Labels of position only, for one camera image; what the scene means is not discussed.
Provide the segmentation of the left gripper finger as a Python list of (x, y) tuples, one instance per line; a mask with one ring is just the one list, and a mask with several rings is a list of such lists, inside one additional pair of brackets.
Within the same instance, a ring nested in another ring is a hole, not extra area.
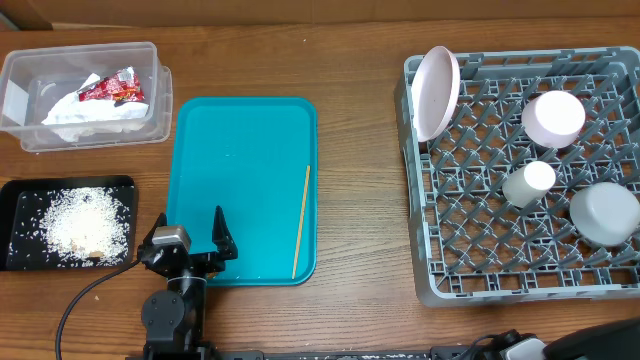
[(217, 206), (215, 209), (212, 242), (216, 245), (219, 259), (235, 260), (238, 258), (238, 248), (228, 229), (221, 206)]
[(157, 217), (154, 225), (151, 227), (151, 229), (148, 232), (148, 234), (144, 237), (142, 245), (143, 246), (149, 246), (152, 243), (152, 238), (153, 238), (153, 236), (155, 234), (155, 231), (159, 227), (164, 227), (166, 224), (167, 224), (166, 214), (165, 213), (160, 213), (159, 216)]

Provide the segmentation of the rice food scraps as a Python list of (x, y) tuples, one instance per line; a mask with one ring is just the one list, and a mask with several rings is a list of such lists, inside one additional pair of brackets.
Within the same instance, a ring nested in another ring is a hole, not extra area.
[(8, 245), (8, 270), (117, 266), (130, 249), (132, 186), (24, 191)]

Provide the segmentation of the wooden chopstick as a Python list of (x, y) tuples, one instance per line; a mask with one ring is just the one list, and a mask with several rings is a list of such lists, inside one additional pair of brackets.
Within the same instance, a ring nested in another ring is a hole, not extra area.
[(305, 218), (305, 212), (306, 212), (306, 203), (307, 203), (307, 197), (308, 197), (310, 173), (311, 173), (311, 166), (307, 165), (306, 172), (305, 172), (305, 182), (304, 182), (304, 188), (303, 188), (303, 195), (302, 195), (302, 201), (301, 201), (301, 209), (300, 209), (300, 214), (299, 214), (299, 223), (298, 223), (298, 230), (297, 230), (297, 237), (296, 237), (296, 247), (295, 247), (294, 260), (293, 260), (293, 266), (292, 266), (292, 276), (291, 276), (292, 280), (294, 280), (296, 278), (297, 269), (298, 269), (299, 254), (300, 254), (301, 240), (302, 240), (302, 232), (303, 232), (303, 228), (304, 228), (304, 218)]

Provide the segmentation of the white napkin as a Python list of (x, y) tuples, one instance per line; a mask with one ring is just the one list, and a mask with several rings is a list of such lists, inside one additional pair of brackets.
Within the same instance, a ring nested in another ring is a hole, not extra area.
[(93, 123), (91, 127), (68, 127), (54, 129), (65, 142), (77, 142), (81, 137), (97, 133), (120, 133), (140, 130), (142, 122), (129, 122), (124, 125), (104, 124), (107, 120), (129, 120), (144, 117), (149, 105), (141, 102), (117, 104), (114, 100), (79, 100), (79, 91), (96, 83), (99, 76), (92, 73), (76, 91), (68, 93), (59, 100), (42, 121), (43, 125), (64, 125)]

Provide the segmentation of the red snack wrapper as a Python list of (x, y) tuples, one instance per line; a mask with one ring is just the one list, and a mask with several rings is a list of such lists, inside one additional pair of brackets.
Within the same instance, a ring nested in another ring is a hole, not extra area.
[(112, 100), (116, 103), (142, 102), (145, 95), (134, 69), (126, 67), (81, 88), (78, 91), (78, 99), (81, 102), (88, 100)]

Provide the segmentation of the large white plate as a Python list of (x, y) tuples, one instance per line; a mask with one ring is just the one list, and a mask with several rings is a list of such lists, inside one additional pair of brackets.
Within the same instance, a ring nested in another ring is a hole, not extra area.
[(438, 137), (452, 119), (460, 90), (459, 64), (444, 46), (421, 60), (412, 85), (413, 125), (419, 142)]

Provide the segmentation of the white paper cup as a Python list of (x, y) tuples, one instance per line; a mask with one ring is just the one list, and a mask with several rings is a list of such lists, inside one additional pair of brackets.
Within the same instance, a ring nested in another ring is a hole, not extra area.
[(543, 161), (533, 161), (508, 176), (502, 186), (505, 198), (514, 206), (523, 208), (540, 200), (554, 186), (554, 169)]

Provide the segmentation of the small white plate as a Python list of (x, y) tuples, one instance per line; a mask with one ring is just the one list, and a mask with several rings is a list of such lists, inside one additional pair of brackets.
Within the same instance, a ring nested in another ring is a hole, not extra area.
[(554, 90), (529, 102), (521, 116), (526, 135), (546, 148), (565, 148), (578, 137), (586, 120), (581, 101), (569, 92)]

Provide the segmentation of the grey bowl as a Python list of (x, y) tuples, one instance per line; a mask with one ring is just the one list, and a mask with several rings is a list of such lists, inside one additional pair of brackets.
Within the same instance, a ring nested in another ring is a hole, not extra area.
[(602, 182), (578, 191), (569, 213), (578, 232), (599, 246), (618, 246), (639, 225), (639, 201), (626, 187)]

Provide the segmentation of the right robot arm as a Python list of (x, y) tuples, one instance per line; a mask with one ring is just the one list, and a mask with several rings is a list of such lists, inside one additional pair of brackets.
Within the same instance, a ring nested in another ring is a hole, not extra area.
[(549, 344), (535, 335), (510, 330), (492, 340), (485, 359), (499, 360), (639, 360), (639, 319), (585, 328)]

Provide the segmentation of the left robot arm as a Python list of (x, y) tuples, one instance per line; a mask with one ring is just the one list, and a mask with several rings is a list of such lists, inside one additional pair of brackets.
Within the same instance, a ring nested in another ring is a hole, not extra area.
[(191, 239), (182, 225), (169, 226), (160, 214), (138, 246), (137, 260), (164, 277), (167, 288), (144, 302), (141, 321), (146, 328), (144, 359), (220, 359), (214, 345), (203, 339), (207, 282), (238, 258), (238, 249), (221, 207), (214, 213), (214, 251), (191, 254)]

